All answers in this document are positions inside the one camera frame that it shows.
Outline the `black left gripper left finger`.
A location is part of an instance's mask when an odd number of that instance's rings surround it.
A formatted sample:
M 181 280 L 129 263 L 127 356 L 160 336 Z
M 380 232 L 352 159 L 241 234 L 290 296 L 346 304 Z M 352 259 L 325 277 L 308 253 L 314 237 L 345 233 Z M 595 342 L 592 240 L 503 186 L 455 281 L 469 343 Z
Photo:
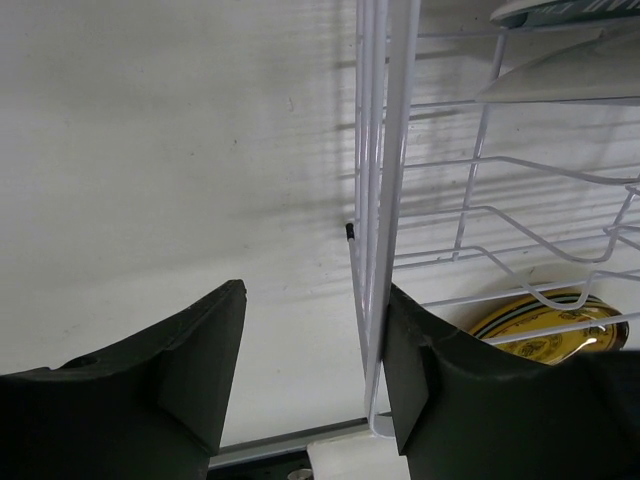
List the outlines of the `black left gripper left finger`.
M 203 479 L 220 449 L 247 295 L 230 280 L 136 334 L 1 379 L 5 479 Z

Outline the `green rimmed white plate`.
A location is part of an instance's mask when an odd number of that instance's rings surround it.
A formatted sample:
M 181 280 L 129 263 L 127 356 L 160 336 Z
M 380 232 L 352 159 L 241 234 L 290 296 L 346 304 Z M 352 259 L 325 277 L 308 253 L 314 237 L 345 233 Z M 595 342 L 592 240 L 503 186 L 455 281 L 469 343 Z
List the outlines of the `green rimmed white plate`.
M 639 0 L 507 1 L 490 15 L 501 28 L 554 26 L 638 17 Z

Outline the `white orange sunburst plate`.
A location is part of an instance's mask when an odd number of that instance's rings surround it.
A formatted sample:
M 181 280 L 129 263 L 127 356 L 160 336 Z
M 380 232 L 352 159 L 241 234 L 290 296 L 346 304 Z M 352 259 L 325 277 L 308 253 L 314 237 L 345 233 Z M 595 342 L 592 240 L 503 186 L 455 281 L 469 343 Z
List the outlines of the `white orange sunburst plate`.
M 482 103 L 639 104 L 639 32 L 616 30 L 534 59 L 476 96 Z

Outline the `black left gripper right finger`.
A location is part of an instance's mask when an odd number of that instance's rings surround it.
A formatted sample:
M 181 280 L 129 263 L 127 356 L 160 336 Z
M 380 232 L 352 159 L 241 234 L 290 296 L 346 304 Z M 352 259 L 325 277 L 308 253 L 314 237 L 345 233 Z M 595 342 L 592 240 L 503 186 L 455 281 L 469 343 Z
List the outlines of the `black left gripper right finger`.
M 547 366 L 499 350 L 392 288 L 383 364 L 414 479 L 635 479 L 639 355 Z

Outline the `white wire dish rack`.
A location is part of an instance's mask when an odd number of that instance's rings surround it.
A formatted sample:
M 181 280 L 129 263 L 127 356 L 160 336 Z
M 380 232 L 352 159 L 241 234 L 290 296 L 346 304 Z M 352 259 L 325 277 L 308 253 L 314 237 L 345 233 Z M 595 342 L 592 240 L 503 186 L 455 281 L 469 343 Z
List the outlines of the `white wire dish rack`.
M 531 295 L 594 295 L 639 346 L 639 104 L 482 103 L 534 59 L 639 16 L 501 28 L 507 1 L 355 7 L 354 212 L 347 225 L 370 430 L 395 436 L 383 364 L 397 285 L 458 329 Z

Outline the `yellow patterned plate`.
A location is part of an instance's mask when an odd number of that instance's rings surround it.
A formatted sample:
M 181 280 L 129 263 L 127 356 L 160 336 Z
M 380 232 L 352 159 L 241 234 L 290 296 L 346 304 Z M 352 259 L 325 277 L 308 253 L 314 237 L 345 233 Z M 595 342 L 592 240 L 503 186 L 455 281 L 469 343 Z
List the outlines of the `yellow patterned plate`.
M 580 353 L 621 350 L 629 337 L 629 323 L 587 326 L 580 323 L 617 317 L 621 313 L 600 298 L 590 295 L 581 307 L 574 310 L 554 309 L 531 295 L 490 313 L 469 329 L 479 339 L 528 334 L 538 330 L 563 327 L 563 332 L 500 343 L 497 348 L 535 362 L 555 365 Z

